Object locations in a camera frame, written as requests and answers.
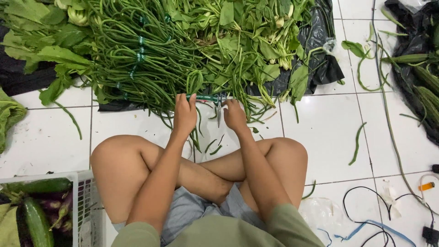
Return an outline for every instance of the white plastic basket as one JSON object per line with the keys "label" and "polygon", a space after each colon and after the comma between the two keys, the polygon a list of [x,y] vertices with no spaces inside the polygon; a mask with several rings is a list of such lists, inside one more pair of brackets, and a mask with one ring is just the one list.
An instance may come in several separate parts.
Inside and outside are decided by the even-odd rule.
{"label": "white plastic basket", "polygon": [[102,247],[102,203],[91,170],[0,179],[0,183],[68,178],[73,182],[73,247]]}

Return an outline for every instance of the orange object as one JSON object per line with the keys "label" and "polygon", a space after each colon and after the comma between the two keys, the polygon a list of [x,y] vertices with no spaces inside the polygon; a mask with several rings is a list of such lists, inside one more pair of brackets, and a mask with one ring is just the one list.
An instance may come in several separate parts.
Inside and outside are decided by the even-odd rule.
{"label": "orange object", "polygon": [[431,183],[428,183],[428,184],[424,184],[424,185],[422,185],[422,186],[418,186],[418,189],[420,190],[420,191],[425,191],[425,190],[427,190],[427,189],[432,189],[432,188],[434,188],[435,187],[435,184],[433,183],[433,182],[431,182]]}

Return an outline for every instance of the shirt sleeve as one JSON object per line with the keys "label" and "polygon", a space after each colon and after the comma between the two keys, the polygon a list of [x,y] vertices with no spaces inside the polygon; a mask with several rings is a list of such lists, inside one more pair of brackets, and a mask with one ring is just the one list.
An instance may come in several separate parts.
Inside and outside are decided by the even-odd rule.
{"label": "shirt sleeve", "polygon": [[267,232],[285,247],[324,247],[299,211],[289,203],[273,209],[271,218],[267,222]]}
{"label": "shirt sleeve", "polygon": [[131,223],[119,231],[111,247],[160,247],[160,237],[153,226],[145,222]]}

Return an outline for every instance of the hand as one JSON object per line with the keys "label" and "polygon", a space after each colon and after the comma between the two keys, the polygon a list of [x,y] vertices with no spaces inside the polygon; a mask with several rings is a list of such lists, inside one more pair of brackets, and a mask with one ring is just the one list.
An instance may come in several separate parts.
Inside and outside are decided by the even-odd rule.
{"label": "hand", "polygon": [[228,109],[224,108],[224,121],[230,129],[235,132],[248,129],[247,116],[244,110],[241,109],[239,101],[228,99],[223,102],[223,105],[228,107]]}
{"label": "hand", "polygon": [[196,97],[196,94],[191,95],[189,102],[187,102],[186,94],[177,94],[175,97],[173,132],[185,140],[197,125]]}

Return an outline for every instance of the crossed legs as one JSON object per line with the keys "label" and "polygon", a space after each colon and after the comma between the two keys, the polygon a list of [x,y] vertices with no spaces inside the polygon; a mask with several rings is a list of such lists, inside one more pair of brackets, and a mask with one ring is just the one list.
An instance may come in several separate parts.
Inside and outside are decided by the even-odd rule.
{"label": "crossed legs", "polygon": [[[284,186],[291,202],[300,205],[305,186],[308,155],[298,142],[288,138],[258,141],[260,151],[267,158]],[[97,188],[112,223],[127,220],[133,201],[164,149],[135,135],[117,135],[99,144],[90,158]],[[181,158],[177,186],[220,205],[234,182],[244,201],[258,212],[256,202],[245,180],[241,152],[200,164]]]}

